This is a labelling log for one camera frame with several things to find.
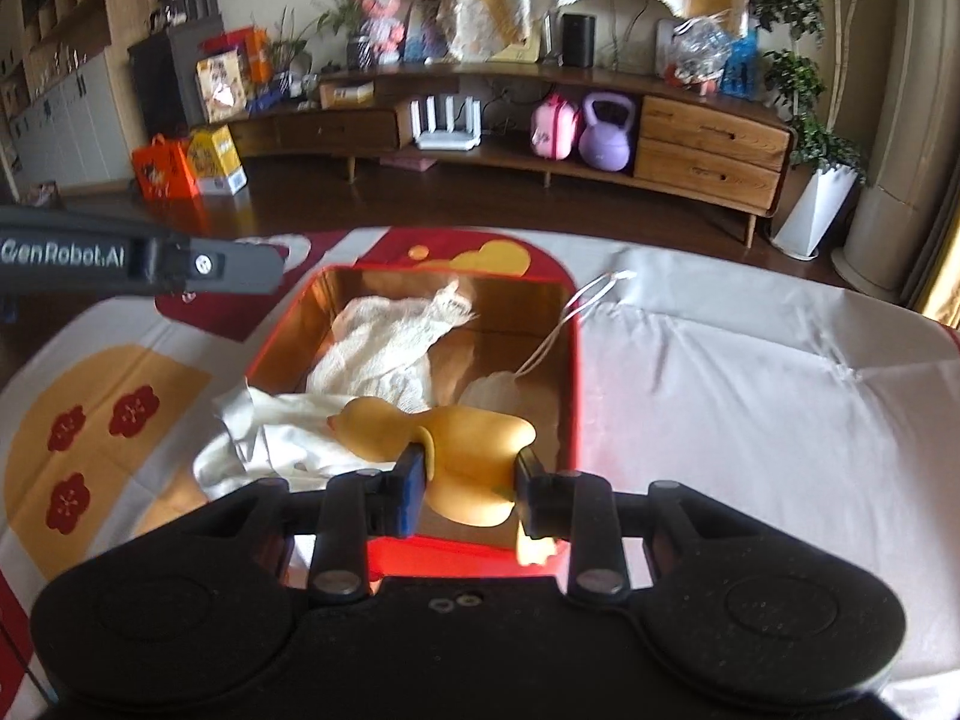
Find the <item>yellow carton box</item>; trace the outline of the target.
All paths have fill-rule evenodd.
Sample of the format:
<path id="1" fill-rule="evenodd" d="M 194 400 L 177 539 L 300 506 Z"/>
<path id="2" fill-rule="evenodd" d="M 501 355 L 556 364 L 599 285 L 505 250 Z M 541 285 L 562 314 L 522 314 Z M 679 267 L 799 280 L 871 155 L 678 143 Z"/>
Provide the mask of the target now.
<path id="1" fill-rule="evenodd" d="M 202 195 L 233 197 L 247 185 L 228 127 L 195 130 L 189 140 L 187 158 Z"/>

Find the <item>clear plastic bag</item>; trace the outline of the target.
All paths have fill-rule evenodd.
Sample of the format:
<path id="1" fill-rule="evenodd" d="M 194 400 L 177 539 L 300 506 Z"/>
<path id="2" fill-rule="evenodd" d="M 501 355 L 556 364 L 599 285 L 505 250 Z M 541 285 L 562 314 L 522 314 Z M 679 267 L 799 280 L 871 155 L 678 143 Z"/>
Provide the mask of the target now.
<path id="1" fill-rule="evenodd" d="M 672 31 L 664 80 L 700 96 L 716 94 L 731 54 L 731 36 L 717 16 L 690 18 Z"/>

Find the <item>small flat box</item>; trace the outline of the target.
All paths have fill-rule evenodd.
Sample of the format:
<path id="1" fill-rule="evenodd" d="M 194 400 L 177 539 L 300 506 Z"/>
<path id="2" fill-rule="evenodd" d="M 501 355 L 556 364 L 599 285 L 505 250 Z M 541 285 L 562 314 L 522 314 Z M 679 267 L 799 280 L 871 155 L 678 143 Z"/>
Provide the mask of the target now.
<path id="1" fill-rule="evenodd" d="M 376 96 L 373 82 L 342 83 L 325 82 L 319 87 L 319 101 L 322 109 L 364 106 Z"/>

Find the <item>black cylindrical speaker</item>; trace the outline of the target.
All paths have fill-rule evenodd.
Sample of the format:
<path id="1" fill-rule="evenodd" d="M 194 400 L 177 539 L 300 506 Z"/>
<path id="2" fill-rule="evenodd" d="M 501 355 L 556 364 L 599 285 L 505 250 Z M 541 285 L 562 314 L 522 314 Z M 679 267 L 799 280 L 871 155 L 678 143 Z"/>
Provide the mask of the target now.
<path id="1" fill-rule="evenodd" d="M 585 13 L 565 13 L 562 16 L 562 66 L 569 68 L 594 67 L 596 52 L 596 16 Z"/>

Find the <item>white cloth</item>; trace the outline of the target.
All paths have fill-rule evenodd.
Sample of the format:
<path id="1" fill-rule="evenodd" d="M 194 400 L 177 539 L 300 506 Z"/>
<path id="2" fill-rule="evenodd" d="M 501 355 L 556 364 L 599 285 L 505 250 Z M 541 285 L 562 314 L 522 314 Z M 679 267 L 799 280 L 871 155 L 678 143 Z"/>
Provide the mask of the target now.
<path id="1" fill-rule="evenodd" d="M 215 500 L 256 479 L 285 479 L 293 493 L 304 493 L 345 473 L 390 470 L 392 461 L 363 460 L 334 437 L 327 419 L 350 401 L 347 395 L 270 395 L 249 383 L 231 388 L 213 400 L 220 427 L 195 457 L 195 483 Z"/>

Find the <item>pink plush doll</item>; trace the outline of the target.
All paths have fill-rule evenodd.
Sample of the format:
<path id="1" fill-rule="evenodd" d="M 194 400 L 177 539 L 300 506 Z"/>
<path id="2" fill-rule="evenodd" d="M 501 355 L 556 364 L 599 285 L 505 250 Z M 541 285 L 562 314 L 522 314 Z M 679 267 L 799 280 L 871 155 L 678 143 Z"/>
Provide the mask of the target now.
<path id="1" fill-rule="evenodd" d="M 404 21 L 398 18 L 404 0 L 355 0 L 363 15 L 363 32 L 368 36 L 379 65 L 400 62 L 405 41 Z"/>

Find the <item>orange gift bag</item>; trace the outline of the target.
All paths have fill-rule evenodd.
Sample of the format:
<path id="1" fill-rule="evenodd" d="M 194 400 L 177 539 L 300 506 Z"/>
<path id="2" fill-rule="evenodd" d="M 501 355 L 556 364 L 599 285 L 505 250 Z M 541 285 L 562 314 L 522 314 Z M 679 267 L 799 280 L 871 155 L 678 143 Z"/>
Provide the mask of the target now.
<path id="1" fill-rule="evenodd" d="M 200 195 L 185 140 L 155 135 L 130 154 L 133 174 L 145 200 L 189 200 Z"/>

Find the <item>white wifi router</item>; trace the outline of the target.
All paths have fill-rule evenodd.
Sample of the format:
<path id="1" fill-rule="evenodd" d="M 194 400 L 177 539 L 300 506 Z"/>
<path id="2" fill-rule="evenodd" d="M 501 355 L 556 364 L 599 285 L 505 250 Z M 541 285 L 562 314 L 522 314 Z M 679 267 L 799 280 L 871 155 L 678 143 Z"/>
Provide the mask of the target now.
<path id="1" fill-rule="evenodd" d="M 410 127 L 416 148 L 467 153 L 482 143 L 482 103 L 467 96 L 427 96 L 410 101 Z"/>

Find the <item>tall green potted plant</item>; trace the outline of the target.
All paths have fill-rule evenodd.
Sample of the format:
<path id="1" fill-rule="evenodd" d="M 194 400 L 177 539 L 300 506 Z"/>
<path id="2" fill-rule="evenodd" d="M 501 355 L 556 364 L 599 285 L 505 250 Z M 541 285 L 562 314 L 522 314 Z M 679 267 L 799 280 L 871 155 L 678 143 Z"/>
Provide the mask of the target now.
<path id="1" fill-rule="evenodd" d="M 786 44 L 763 55 L 771 103 L 796 135 L 791 163 L 817 171 L 864 174 L 864 156 L 836 132 L 851 80 L 854 20 L 862 0 L 750 0 L 750 15 L 766 32 L 784 31 Z"/>

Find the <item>wooden wall shelf unit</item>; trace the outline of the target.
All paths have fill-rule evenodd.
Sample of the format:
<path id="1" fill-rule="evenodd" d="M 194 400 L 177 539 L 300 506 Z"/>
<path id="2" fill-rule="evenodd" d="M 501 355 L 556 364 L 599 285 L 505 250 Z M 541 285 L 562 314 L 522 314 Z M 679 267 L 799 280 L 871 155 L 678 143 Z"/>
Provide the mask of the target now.
<path id="1" fill-rule="evenodd" d="M 124 187 L 146 142 L 128 48 L 153 0 L 2 0 L 2 128 L 20 190 Z"/>

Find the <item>printed tablecloth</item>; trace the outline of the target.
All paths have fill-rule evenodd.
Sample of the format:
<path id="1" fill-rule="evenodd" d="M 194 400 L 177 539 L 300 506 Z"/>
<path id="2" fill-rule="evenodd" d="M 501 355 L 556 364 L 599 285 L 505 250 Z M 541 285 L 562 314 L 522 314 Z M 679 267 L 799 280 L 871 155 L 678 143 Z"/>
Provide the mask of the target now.
<path id="1" fill-rule="evenodd" d="M 111 299 L 2 390 L 2 712 L 49 688 L 29 642 L 53 574 L 199 504 L 212 403 L 332 266 L 506 273 L 576 289 L 619 273 L 579 335 L 579 465 L 676 479 L 880 575 L 907 640 L 885 699 L 958 712 L 958 337 L 895 305 L 722 260 L 546 232 L 280 234 L 275 296 Z"/>

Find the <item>wooden TV cabinet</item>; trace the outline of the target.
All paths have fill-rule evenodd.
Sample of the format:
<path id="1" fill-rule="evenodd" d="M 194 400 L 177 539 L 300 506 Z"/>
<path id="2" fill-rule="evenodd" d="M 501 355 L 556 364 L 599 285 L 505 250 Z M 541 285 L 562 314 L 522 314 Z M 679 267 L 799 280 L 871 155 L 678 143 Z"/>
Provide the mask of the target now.
<path id="1" fill-rule="evenodd" d="M 342 71 L 325 82 L 373 82 L 376 96 L 364 106 L 298 109 L 279 104 L 265 112 L 241 114 L 228 127 L 243 160 L 280 156 L 329 156 L 356 176 L 361 160 L 400 158 L 466 163 L 509 171 L 534 172 L 544 181 L 565 176 L 607 182 L 646 192 L 675 195 L 742 213 L 745 226 L 776 211 L 796 135 L 770 109 L 727 96 L 703 98 L 652 76 L 598 68 L 542 64 L 401 65 L 379 71 Z M 470 96 L 472 83 L 539 85 L 545 94 L 561 94 L 581 111 L 578 140 L 567 160 L 539 158 L 530 148 L 530 122 L 514 132 L 482 133 L 482 143 L 467 153 L 416 148 L 410 127 L 410 101 L 427 96 Z M 590 93 L 630 98 L 636 117 L 630 132 L 631 156 L 625 169 L 605 172 L 588 166 L 579 154 L 584 130 L 583 99 Z M 619 107 L 599 104 L 601 121 L 620 125 Z"/>

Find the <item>cereal box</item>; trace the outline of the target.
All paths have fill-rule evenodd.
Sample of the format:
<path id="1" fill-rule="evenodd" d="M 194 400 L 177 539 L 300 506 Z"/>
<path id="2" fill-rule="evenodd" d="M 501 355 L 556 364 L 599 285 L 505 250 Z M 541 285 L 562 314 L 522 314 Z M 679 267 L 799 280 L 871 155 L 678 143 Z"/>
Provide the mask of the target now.
<path id="1" fill-rule="evenodd" d="M 199 60 L 195 78 L 203 115 L 209 124 L 228 121 L 245 111 L 247 96 L 236 49 Z"/>

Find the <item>standing air conditioner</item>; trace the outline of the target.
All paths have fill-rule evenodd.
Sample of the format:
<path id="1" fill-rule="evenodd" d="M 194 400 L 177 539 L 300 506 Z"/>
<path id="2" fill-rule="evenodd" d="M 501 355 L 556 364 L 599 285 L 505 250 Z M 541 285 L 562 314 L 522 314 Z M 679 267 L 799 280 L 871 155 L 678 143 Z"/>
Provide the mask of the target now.
<path id="1" fill-rule="evenodd" d="M 833 250 L 861 293 L 900 301 L 958 156 L 958 0 L 896 0 L 892 54 L 867 184 Z"/>

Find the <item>small potted green plant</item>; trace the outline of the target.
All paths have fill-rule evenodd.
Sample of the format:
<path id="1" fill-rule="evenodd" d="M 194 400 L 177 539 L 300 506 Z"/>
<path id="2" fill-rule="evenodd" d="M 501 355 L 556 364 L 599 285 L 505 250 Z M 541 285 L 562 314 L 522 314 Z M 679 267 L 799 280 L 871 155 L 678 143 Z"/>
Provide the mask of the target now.
<path id="1" fill-rule="evenodd" d="M 343 34 L 347 39 L 348 70 L 368 70 L 373 63 L 373 44 L 366 31 L 361 0 L 331 0 L 331 6 L 317 18 L 317 32 Z"/>

